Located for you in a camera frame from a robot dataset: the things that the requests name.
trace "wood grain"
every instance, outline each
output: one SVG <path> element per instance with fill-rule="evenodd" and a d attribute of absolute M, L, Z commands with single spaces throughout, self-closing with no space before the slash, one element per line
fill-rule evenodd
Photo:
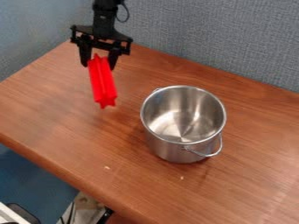
<path fill-rule="evenodd" d="M 132 48 L 113 72 L 114 108 L 93 103 L 69 43 L 2 81 L 1 143 L 138 223 L 299 223 L 299 94 Z M 210 91 L 228 111 L 222 152 L 196 164 L 145 147 L 142 100 L 176 84 Z"/>

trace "metal pot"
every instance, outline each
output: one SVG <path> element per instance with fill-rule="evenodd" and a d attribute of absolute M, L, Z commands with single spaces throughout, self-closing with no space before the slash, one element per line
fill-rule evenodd
<path fill-rule="evenodd" d="M 144 100 L 140 117 L 148 148 L 160 158 L 188 164 L 220 153 L 226 113 L 208 91 L 189 86 L 157 88 Z"/>

